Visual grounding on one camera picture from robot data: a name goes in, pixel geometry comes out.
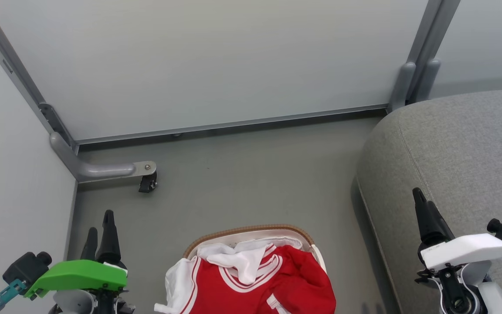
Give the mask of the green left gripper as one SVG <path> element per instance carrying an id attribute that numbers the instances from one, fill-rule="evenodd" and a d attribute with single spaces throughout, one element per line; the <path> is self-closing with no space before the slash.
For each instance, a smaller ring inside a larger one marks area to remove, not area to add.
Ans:
<path id="1" fill-rule="evenodd" d="M 119 292 L 127 286 L 127 272 L 121 261 L 117 226 L 114 212 L 106 210 L 103 218 L 103 236 L 98 249 L 98 231 L 90 227 L 78 260 L 59 262 L 48 267 L 44 262 L 29 262 L 28 290 L 24 298 L 43 298 L 50 291 L 61 290 L 109 290 Z"/>

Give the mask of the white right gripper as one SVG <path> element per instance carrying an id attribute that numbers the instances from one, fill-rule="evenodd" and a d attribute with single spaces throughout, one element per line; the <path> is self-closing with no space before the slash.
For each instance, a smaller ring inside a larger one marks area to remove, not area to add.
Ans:
<path id="1" fill-rule="evenodd" d="M 412 190 L 421 243 L 418 253 L 428 270 L 502 259 L 502 240 L 491 234 L 465 235 L 455 239 L 433 201 L 420 188 Z"/>

